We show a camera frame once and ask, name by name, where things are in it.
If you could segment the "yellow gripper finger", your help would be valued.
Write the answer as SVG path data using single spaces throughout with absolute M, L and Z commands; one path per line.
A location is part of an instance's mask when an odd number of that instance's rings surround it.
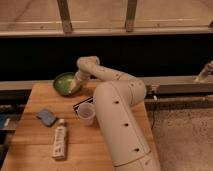
M 70 83 L 70 90 L 69 90 L 69 93 L 70 93 L 71 95 L 73 95 L 73 94 L 75 94 L 80 88 L 81 88 L 81 85 L 80 85 L 77 81 L 73 80 L 73 81 Z

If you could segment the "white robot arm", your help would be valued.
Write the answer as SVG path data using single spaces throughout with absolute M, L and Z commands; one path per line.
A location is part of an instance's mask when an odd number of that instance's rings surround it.
M 77 67 L 72 89 L 85 84 L 90 76 L 102 80 L 94 90 L 93 104 L 114 170 L 161 171 L 131 110 L 147 94 L 144 82 L 128 73 L 101 66 L 97 56 L 80 57 Z

